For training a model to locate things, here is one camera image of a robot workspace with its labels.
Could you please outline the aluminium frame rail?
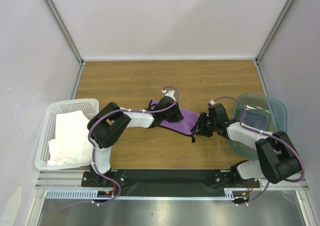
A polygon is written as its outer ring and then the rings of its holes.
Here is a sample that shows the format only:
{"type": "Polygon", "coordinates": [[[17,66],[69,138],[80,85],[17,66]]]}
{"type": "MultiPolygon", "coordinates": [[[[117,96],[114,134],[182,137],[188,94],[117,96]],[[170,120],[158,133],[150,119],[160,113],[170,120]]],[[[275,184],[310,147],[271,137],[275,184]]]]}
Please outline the aluminium frame rail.
{"type": "Polygon", "coordinates": [[[219,197],[124,197],[121,196],[120,184],[107,177],[102,185],[96,184],[92,177],[91,168],[75,170],[42,171],[36,182],[37,189],[45,190],[48,199],[79,199],[105,202],[112,198],[118,200],[229,200],[248,202],[264,189],[271,191],[303,191],[306,190],[305,181],[288,182],[281,181],[277,184],[268,184],[266,179],[255,178],[260,187],[255,189],[248,186],[248,190],[227,188],[224,195],[219,197]]]}

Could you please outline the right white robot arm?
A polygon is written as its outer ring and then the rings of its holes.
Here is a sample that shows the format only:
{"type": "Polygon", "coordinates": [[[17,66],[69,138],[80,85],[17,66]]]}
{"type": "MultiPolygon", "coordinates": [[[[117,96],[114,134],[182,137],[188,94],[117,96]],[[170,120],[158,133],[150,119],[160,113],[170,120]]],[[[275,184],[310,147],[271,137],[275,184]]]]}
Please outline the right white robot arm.
{"type": "Polygon", "coordinates": [[[229,119],[222,104],[208,106],[195,125],[198,135],[211,137],[214,132],[240,142],[257,153],[257,160],[238,163],[230,181],[242,187],[251,178],[264,178],[272,184],[281,181],[299,182],[305,177],[305,167],[291,139],[284,131],[267,132],[248,126],[241,120],[229,119]]]}

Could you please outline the white towel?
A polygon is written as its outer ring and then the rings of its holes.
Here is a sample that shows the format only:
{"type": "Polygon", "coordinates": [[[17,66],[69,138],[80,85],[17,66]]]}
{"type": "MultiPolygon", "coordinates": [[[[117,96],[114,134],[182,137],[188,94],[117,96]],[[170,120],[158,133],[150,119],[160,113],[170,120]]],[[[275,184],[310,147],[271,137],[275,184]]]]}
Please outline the white towel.
{"type": "Polygon", "coordinates": [[[81,110],[57,114],[55,138],[48,142],[48,167],[85,166],[92,162],[93,146],[88,140],[88,122],[81,110]]]}

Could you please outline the purple towel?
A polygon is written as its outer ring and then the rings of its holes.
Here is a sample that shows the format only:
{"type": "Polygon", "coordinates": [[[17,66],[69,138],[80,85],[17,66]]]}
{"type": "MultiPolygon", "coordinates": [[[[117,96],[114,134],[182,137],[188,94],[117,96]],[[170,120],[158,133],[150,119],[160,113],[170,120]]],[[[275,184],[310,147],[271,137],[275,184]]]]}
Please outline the purple towel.
{"type": "MultiPolygon", "coordinates": [[[[182,121],[176,123],[169,123],[167,121],[163,121],[158,127],[179,133],[184,136],[191,137],[191,142],[194,143],[196,141],[194,137],[195,126],[200,114],[182,108],[180,108],[180,111],[184,117],[182,121]]],[[[152,122],[149,128],[154,127],[157,127],[155,126],[155,120],[152,122]]]]}

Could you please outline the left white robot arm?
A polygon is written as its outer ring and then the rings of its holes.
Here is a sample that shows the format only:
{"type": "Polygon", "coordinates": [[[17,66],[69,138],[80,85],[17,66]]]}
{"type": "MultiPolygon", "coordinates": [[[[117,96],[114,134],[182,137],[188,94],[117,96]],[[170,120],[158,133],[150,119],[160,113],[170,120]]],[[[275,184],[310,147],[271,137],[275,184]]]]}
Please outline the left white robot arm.
{"type": "Polygon", "coordinates": [[[118,141],[126,128],[154,128],[163,121],[177,123],[182,121],[179,104],[173,96],[164,96],[158,103],[142,110],[130,110],[109,103],[88,123],[88,140],[93,146],[91,175],[99,186],[110,181],[112,146],[118,141]]]}

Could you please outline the clear blue plastic tray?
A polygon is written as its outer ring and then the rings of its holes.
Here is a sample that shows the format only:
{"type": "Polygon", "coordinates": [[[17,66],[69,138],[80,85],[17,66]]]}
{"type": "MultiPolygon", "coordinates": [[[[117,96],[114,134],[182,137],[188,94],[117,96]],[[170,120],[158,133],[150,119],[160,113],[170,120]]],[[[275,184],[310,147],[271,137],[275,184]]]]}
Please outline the clear blue plastic tray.
{"type": "Polygon", "coordinates": [[[246,111],[254,111],[269,117],[269,124],[266,131],[277,132],[287,131],[287,109],[279,100],[264,95],[247,93],[240,95],[235,103],[231,118],[241,119],[246,111]]]}

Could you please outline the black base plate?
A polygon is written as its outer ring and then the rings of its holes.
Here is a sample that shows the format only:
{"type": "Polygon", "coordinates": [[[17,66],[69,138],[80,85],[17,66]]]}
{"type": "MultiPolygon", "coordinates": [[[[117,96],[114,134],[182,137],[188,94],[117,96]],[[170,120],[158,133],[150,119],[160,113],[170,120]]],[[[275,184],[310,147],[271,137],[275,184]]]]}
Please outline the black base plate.
{"type": "Polygon", "coordinates": [[[225,189],[257,189],[257,179],[243,180],[230,170],[113,169],[106,174],[124,197],[219,197],[225,189]]]}

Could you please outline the white plastic laundry basket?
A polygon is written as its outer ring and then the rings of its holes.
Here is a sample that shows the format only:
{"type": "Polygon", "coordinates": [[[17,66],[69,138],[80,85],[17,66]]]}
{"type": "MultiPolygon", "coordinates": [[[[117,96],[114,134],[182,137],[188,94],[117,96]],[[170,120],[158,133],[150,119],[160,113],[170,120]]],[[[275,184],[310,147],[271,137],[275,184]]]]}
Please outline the white plastic laundry basket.
{"type": "Polygon", "coordinates": [[[70,113],[74,111],[82,111],[90,120],[99,112],[99,101],[94,98],[83,98],[65,100],[52,103],[46,110],[44,122],[39,137],[37,153],[35,157],[35,167],[40,171],[54,171],[63,169],[73,169],[87,166],[91,161],[77,164],[63,164],[49,166],[50,160],[49,141],[55,138],[56,115],[70,113]]]}

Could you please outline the dark blue towel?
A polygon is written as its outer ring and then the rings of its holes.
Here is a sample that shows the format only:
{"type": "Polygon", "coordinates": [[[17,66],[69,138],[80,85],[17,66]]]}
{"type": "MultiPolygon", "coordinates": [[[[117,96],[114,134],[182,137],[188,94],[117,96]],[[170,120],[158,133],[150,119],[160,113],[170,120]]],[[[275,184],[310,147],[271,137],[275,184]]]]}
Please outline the dark blue towel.
{"type": "Polygon", "coordinates": [[[269,121],[267,115],[254,111],[247,111],[243,120],[246,125],[263,131],[268,129],[269,121]]]}

